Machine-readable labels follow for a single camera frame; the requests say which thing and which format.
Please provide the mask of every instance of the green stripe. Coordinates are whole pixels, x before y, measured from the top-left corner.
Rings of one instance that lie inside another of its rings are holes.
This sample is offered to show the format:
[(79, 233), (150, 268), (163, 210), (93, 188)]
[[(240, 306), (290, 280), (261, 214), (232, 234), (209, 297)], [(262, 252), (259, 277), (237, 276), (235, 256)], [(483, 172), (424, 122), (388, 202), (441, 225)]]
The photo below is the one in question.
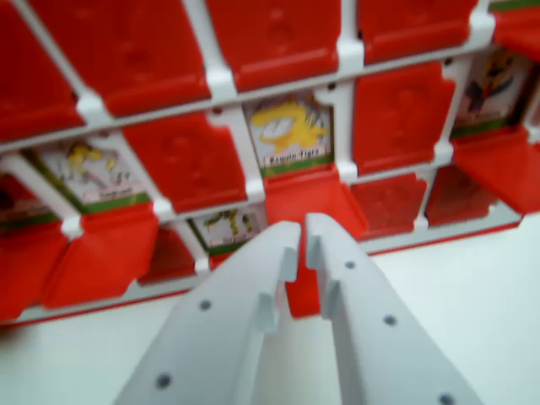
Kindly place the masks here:
[(450, 134), (450, 139), (459, 138), (470, 133), (478, 133), (499, 129), (506, 124), (507, 120), (508, 118), (500, 118), (499, 120), (480, 122), (479, 124), (466, 125), (465, 127), (454, 128)]
[(328, 154), (326, 156), (321, 156), (319, 158), (301, 160), (300, 162), (293, 162), (286, 165), (272, 166), (272, 167), (262, 167), (261, 174), (263, 177), (282, 175), (284, 173), (289, 173), (290, 171), (296, 171), (300, 169), (306, 169), (308, 167), (313, 167), (317, 165), (324, 165), (333, 162), (334, 155)]
[(491, 3), (489, 5), (489, 11), (508, 11), (515, 10), (517, 8), (537, 6), (540, 4), (540, 0), (519, 0), (517, 2), (501, 2)]
[(134, 194), (124, 198), (117, 198), (116, 200), (96, 202), (84, 207), (84, 213), (98, 213), (107, 209), (121, 208), (130, 205), (147, 203), (150, 198), (146, 193)]
[(25, 217), (2, 222), (0, 228), (3, 230), (17, 230), (26, 226), (46, 224), (56, 220), (58, 220), (58, 218), (54, 213), (43, 213), (42, 215), (36, 215), (35, 217)]
[(224, 253), (229, 253), (236, 251), (242, 245), (244, 245), (249, 240), (244, 240), (243, 242), (231, 243), (230, 245), (215, 246), (208, 249), (208, 254), (210, 256), (223, 255)]

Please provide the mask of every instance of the cartoon character picture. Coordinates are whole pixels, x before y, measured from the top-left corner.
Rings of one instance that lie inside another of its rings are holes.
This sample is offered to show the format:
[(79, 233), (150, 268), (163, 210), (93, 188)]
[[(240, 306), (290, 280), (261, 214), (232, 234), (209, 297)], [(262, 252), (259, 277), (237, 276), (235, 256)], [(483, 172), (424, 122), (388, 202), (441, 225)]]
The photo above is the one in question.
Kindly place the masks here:
[(86, 183), (93, 182), (98, 188), (105, 189), (108, 185), (89, 169), (91, 163), (101, 163), (109, 174), (109, 183), (119, 185), (123, 180), (129, 179), (129, 172), (116, 169), (117, 152), (114, 150), (100, 150), (89, 146), (87, 143), (74, 143), (67, 152), (70, 180)]
[(308, 100), (306, 104), (291, 97), (282, 104), (257, 110), (251, 124), (262, 127), (261, 142), (274, 145), (275, 154), (295, 143), (302, 148), (317, 145), (328, 130), (317, 125), (321, 113)]
[(102, 139), (92, 141), (48, 145), (29, 151), (27, 158), (85, 213), (148, 201), (121, 152), (97, 146)]
[(192, 228), (209, 253), (233, 251), (266, 227), (262, 206), (228, 209), (190, 219)]
[(467, 111), (476, 112), (482, 110), (483, 103), (489, 97), (494, 97), (510, 87), (514, 77), (511, 74), (514, 56), (504, 48), (497, 49), (488, 58), (486, 63), (485, 77), (479, 83), (473, 80), (466, 90), (466, 95), (471, 99)]
[[(238, 235), (238, 232), (239, 232), (238, 224), (236, 223), (237, 213), (238, 213), (237, 209), (221, 211), (219, 213), (216, 213), (212, 218), (209, 218), (206, 221), (204, 221), (204, 226), (206, 226), (208, 232), (210, 232), (210, 228), (215, 226), (221, 219), (228, 219), (231, 232), (233, 233), (233, 235)], [(242, 215), (242, 223), (246, 227), (246, 231), (248, 233), (253, 231), (250, 217), (247, 214)]]
[(332, 161), (332, 107), (299, 92), (244, 106), (264, 176)]
[(498, 46), (479, 52), (472, 61), (465, 94), (451, 137), (490, 131), (519, 114), (517, 101), (532, 70), (532, 62)]

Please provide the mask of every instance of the white background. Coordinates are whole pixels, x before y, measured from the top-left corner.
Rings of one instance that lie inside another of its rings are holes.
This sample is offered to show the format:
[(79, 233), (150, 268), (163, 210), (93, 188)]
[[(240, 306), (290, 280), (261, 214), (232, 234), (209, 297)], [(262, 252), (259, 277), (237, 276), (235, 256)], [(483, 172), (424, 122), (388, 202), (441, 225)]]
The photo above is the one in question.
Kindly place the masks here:
[[(540, 398), (540, 215), (520, 228), (376, 256), (412, 313), (488, 405)], [(112, 403), (173, 297), (0, 335), (0, 403)], [(282, 318), (257, 404), (339, 404), (329, 323)]]

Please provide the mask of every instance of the red plastic flap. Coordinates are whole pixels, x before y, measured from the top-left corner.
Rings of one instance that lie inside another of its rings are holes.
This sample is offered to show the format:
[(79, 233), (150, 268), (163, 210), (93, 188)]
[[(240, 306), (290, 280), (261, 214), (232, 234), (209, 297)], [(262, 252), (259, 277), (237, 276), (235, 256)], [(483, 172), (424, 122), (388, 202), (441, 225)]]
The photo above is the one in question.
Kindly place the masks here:
[(494, 42), (540, 62), (540, 6), (494, 13)]
[(8, 0), (0, 55), (0, 142), (83, 124), (68, 83)]
[(124, 128), (156, 186), (176, 212), (246, 200), (246, 181), (230, 131), (203, 112)]
[(142, 285), (195, 275), (195, 261), (172, 229), (158, 230), (150, 269), (138, 282)]
[(415, 174), (351, 186), (354, 198), (370, 223), (370, 230), (362, 239), (413, 231), (426, 186)]
[(73, 240), (43, 305), (57, 308), (122, 295), (149, 270), (158, 232), (151, 204), (85, 215), (84, 234)]
[(454, 162), (518, 213), (540, 210), (540, 147), (525, 129), (457, 139)]
[(432, 160), (455, 87), (439, 62), (359, 79), (353, 133), (359, 173)]
[[(367, 221), (351, 191), (339, 181), (335, 169), (275, 181), (267, 184), (266, 192), (264, 206), (269, 224), (282, 220), (303, 224), (308, 213), (326, 213), (355, 239), (359, 239), (368, 229)], [(320, 312), (316, 272), (305, 266), (303, 230), (296, 281), (287, 283), (286, 289), (292, 316), (311, 316)]]
[(0, 321), (38, 303), (68, 240), (60, 223), (9, 231), (0, 237)]
[(207, 0), (206, 4), (238, 90), (338, 69), (339, 1)]
[(208, 98), (178, 0), (30, 0), (85, 82), (117, 116)]
[(359, 0), (365, 62), (373, 63), (462, 44), (478, 0)]
[(497, 197), (455, 166), (437, 171), (425, 215), (429, 226), (439, 226), (488, 215)]

